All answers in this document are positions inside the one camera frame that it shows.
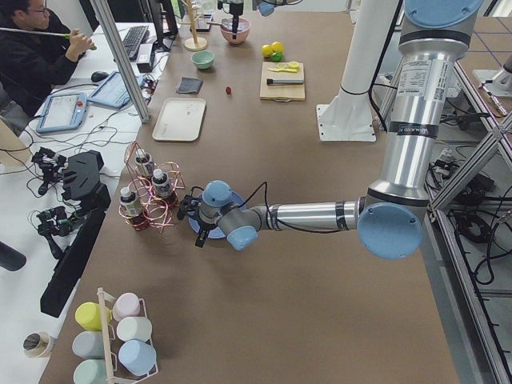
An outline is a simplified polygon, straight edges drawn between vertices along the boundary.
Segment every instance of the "hand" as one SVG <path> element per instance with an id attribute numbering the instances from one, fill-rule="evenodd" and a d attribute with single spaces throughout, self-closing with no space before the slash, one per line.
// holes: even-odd
<path id="1" fill-rule="evenodd" d="M 78 56 L 94 46 L 91 38 L 81 34 L 79 30 L 72 30 L 70 33 L 70 47 L 66 52 L 66 57 L 72 62 L 78 60 Z"/>

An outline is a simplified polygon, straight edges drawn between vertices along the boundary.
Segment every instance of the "wooden mug tree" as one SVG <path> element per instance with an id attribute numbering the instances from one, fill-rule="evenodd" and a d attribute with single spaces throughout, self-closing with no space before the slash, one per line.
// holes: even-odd
<path id="1" fill-rule="evenodd" d="M 185 24 L 186 26 L 190 25 L 190 30 L 192 32 L 192 38 L 185 40 L 185 48 L 193 52 L 204 50 L 208 46 L 208 41 L 205 38 L 198 37 L 198 32 L 195 28 L 195 22 L 198 20 L 201 14 L 198 14 L 197 16 L 194 15 L 194 9 L 192 8 L 191 0 L 181 0 L 181 2 L 185 4 L 186 12 L 188 13 L 190 20 L 189 22 L 182 22 L 182 24 Z"/>

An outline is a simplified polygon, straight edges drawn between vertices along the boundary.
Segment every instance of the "blue and white device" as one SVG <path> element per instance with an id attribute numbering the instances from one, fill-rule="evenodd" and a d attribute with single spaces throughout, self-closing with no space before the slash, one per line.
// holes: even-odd
<path id="1" fill-rule="evenodd" d="M 144 78 L 138 76 L 137 81 L 141 86 L 144 83 Z M 121 74 L 115 70 L 100 83 L 87 100 L 100 106 L 119 109 L 130 101 L 130 95 Z"/>
<path id="2" fill-rule="evenodd" d="M 76 130 L 82 123 L 87 109 L 87 96 L 76 94 L 51 94 L 42 108 L 36 132 L 45 134 L 61 130 Z"/>

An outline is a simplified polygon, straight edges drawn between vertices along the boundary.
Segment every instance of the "blue joint cap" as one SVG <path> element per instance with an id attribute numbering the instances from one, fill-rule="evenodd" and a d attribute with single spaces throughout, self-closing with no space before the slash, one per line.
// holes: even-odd
<path id="1" fill-rule="evenodd" d="M 233 192 L 227 182 L 213 180 L 206 186 L 202 193 L 202 200 L 209 206 L 220 208 L 229 204 L 233 199 Z"/>
<path id="2" fill-rule="evenodd" d="M 421 28 L 447 28 L 478 12 L 483 0 L 406 0 L 407 18 Z"/>
<path id="3" fill-rule="evenodd" d="M 262 2 L 258 5 L 258 11 L 261 16 L 270 16 L 274 12 L 275 5 L 268 2 Z"/>
<path id="4" fill-rule="evenodd" d="M 241 226 L 236 230 L 232 230 L 230 234 L 227 235 L 227 241 L 236 250 L 244 250 L 257 238 L 258 232 L 256 232 L 253 226 Z"/>
<path id="5" fill-rule="evenodd" d="M 358 220 L 358 236 L 372 254 L 398 259 L 412 254 L 422 242 L 422 224 L 404 206 L 378 202 L 368 206 Z"/>

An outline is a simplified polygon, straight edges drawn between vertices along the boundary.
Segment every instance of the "bottle rack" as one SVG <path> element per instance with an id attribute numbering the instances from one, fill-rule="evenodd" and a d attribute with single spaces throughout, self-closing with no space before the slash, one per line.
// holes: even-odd
<path id="1" fill-rule="evenodd" d="M 109 339 L 109 327 L 112 326 L 108 323 L 106 320 L 106 312 L 104 311 L 105 308 L 108 308 L 106 303 L 109 302 L 114 305 L 116 301 L 116 297 L 112 296 L 111 294 L 105 292 L 103 288 L 98 288 L 98 304 L 100 306 L 100 318 L 102 320 L 102 336 L 103 336 L 103 352 L 105 355 L 105 365 L 106 365 L 106 382 L 108 384 L 135 384 L 137 382 L 141 382 L 143 380 L 146 380 L 147 378 L 150 378 L 151 376 L 154 376 L 158 373 L 158 364 L 155 363 L 153 368 L 144 376 L 141 376 L 141 378 L 138 379 L 131 379 L 131 378 L 121 378 L 119 376 L 115 376 L 114 372 L 118 370 L 118 356 L 116 353 L 114 353 L 110 347 L 110 339 Z M 141 303 L 141 309 L 143 311 L 142 316 L 147 318 L 147 310 L 146 310 L 146 302 L 143 298 L 138 298 L 138 300 Z M 147 341 L 151 346 L 153 345 L 153 339 L 150 337 L 150 339 Z"/>

